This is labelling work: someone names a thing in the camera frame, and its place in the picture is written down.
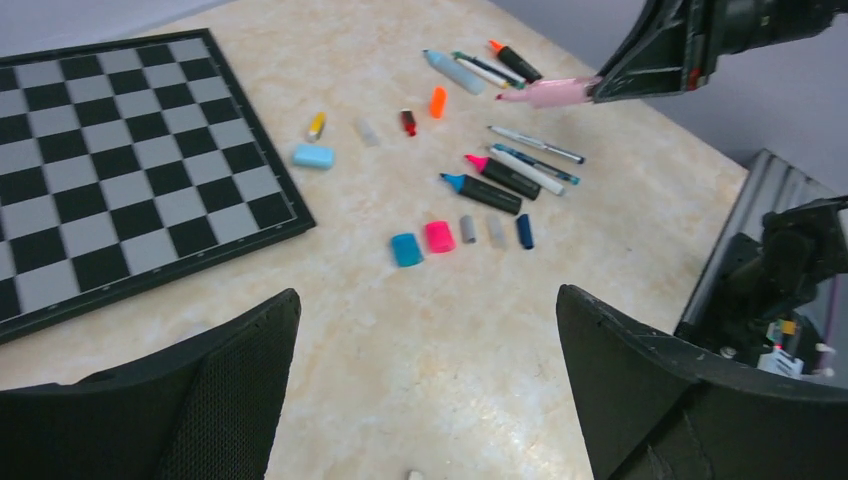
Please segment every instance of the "orange cap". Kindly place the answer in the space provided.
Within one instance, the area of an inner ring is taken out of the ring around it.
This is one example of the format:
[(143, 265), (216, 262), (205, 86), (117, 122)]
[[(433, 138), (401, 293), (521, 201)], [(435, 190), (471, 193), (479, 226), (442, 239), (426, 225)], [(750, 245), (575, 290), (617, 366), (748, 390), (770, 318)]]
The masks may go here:
[(500, 52), (501, 49), (503, 48), (503, 45), (501, 45), (500, 43), (498, 43), (494, 40), (489, 40), (489, 45), (491, 45), (492, 48), (495, 49), (495, 53)]
[(433, 99), (430, 100), (430, 115), (433, 118), (442, 118), (445, 113), (445, 103), (448, 101), (448, 92), (442, 87), (433, 89)]

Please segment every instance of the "blue marker tip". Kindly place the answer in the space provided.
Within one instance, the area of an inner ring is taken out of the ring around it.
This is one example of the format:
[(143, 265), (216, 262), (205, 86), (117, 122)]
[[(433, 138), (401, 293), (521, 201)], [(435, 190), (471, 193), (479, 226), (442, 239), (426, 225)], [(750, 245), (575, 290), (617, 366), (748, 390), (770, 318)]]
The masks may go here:
[(449, 175), (447, 173), (440, 173), (439, 175), (441, 175), (446, 182), (451, 184), (457, 193), (462, 190), (462, 186), (465, 185), (465, 175)]

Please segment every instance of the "green pen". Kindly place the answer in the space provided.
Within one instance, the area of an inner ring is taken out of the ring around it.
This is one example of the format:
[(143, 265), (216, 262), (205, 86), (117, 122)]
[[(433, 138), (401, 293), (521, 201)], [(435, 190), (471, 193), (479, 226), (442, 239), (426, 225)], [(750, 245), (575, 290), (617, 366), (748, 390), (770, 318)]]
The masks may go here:
[(521, 90), (525, 87), (523, 78), (519, 77), (518, 75), (510, 72), (509, 70), (507, 70), (505, 68), (501, 68), (501, 67), (494, 65), (494, 64), (491, 64), (491, 63), (489, 63), (485, 60), (481, 60), (477, 57), (472, 57), (470, 55), (466, 55), (466, 54), (459, 52), (459, 51), (452, 52), (451, 55), (453, 55), (453, 58), (459, 58), (459, 59), (465, 60), (467, 62), (471, 62), (474, 65), (482, 68), (483, 70), (486, 70), (487, 72), (493, 73), (493, 74), (503, 78), (506, 81), (506, 83), (512, 85), (512, 87), (517, 89), (517, 90)]

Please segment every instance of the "chessboard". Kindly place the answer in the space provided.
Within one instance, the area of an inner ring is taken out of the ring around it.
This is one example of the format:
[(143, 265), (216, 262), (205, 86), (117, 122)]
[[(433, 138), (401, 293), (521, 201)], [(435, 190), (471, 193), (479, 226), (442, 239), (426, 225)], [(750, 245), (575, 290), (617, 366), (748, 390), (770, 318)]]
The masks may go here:
[(0, 59), (0, 343), (313, 226), (208, 30)]

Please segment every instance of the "wall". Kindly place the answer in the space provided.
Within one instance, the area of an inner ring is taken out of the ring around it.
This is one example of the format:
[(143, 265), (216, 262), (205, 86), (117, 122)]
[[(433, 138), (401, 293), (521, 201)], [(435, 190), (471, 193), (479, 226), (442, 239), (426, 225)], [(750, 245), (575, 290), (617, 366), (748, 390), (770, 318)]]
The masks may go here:
[[(643, 6), (622, 0), (492, 1), (593, 68), (615, 51)], [(769, 148), (848, 193), (846, 45), (848, 16), (842, 15), (818, 37), (722, 57), (709, 86), (649, 103), (740, 163)]]
[(229, 0), (0, 0), (0, 57), (123, 38)]

